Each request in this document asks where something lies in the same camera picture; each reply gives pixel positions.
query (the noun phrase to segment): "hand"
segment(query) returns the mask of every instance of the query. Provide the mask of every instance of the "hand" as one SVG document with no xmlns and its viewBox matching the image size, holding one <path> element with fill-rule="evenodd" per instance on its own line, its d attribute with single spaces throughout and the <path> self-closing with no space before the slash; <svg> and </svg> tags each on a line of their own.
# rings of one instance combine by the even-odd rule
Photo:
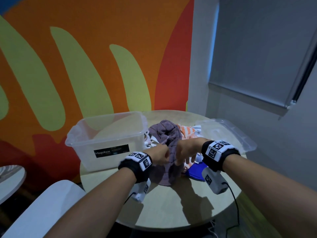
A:
<svg viewBox="0 0 317 238">
<path fill-rule="evenodd" d="M 153 164 L 164 165 L 170 161 L 170 150 L 166 144 L 158 144 L 155 147 L 143 150 L 152 158 Z"/>
<path fill-rule="evenodd" d="M 193 138 L 179 140 L 176 147 L 176 162 L 177 166 L 183 164 L 189 164 L 189 157 L 192 157 L 192 162 L 196 159 L 196 154 L 201 153 L 203 144 L 208 141 L 205 138 Z"/>
</svg>

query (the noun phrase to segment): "pile of clothes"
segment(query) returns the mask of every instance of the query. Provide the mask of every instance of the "pile of clothes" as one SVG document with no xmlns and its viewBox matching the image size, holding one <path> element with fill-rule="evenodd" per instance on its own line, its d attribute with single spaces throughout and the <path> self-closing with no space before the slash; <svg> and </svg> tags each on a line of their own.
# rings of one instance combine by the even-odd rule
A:
<svg viewBox="0 0 317 238">
<path fill-rule="evenodd" d="M 197 153 L 195 162 L 191 162 L 190 160 L 189 164 L 184 163 L 184 165 L 180 166 L 174 164 L 178 140 L 197 137 L 202 137 L 200 125 L 187 127 L 181 124 L 174 124 L 169 120 L 162 120 L 160 123 L 152 125 L 144 134 L 145 148 L 154 147 L 159 143 L 166 144 L 170 150 L 170 162 L 164 166 L 152 166 L 150 172 L 151 182 L 169 186 L 181 174 L 195 180 L 204 181 L 201 172 L 207 165 L 202 162 L 202 154 Z"/>
</svg>

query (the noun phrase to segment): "person's left hand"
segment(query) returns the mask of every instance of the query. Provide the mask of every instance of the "person's left hand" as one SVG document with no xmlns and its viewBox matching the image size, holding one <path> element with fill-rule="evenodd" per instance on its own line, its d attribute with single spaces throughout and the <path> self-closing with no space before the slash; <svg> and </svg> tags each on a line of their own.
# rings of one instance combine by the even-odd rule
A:
<svg viewBox="0 0 317 238">
<path fill-rule="evenodd" d="M 153 164 L 164 165 L 170 160 L 170 150 L 166 144 L 158 144 L 155 147 L 143 150 L 152 158 Z"/>
</svg>

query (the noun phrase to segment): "person's left arm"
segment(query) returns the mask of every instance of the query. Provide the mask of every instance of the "person's left arm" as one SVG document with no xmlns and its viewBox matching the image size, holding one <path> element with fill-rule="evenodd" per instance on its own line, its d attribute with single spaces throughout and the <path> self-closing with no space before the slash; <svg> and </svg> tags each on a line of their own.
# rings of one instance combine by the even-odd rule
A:
<svg viewBox="0 0 317 238">
<path fill-rule="evenodd" d="M 169 160 L 166 145 L 143 152 L 152 158 L 153 164 L 166 164 Z M 44 238 L 105 238 L 136 180 L 132 170 L 121 168 L 74 204 Z"/>
</svg>

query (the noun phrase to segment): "wristband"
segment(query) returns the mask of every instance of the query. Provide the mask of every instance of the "wristband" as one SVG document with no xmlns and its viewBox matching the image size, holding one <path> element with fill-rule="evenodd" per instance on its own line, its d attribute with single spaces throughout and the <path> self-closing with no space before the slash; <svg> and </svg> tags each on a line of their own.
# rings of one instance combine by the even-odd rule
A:
<svg viewBox="0 0 317 238">
<path fill-rule="evenodd" d="M 148 154 L 133 152 L 120 162 L 118 169 L 129 168 L 137 179 L 136 183 L 141 183 L 148 180 L 151 166 L 152 158 Z"/>
<path fill-rule="evenodd" d="M 240 155 L 239 151 L 223 140 L 207 141 L 202 146 L 203 162 L 213 171 L 224 171 L 222 165 L 228 155 Z"/>
</svg>

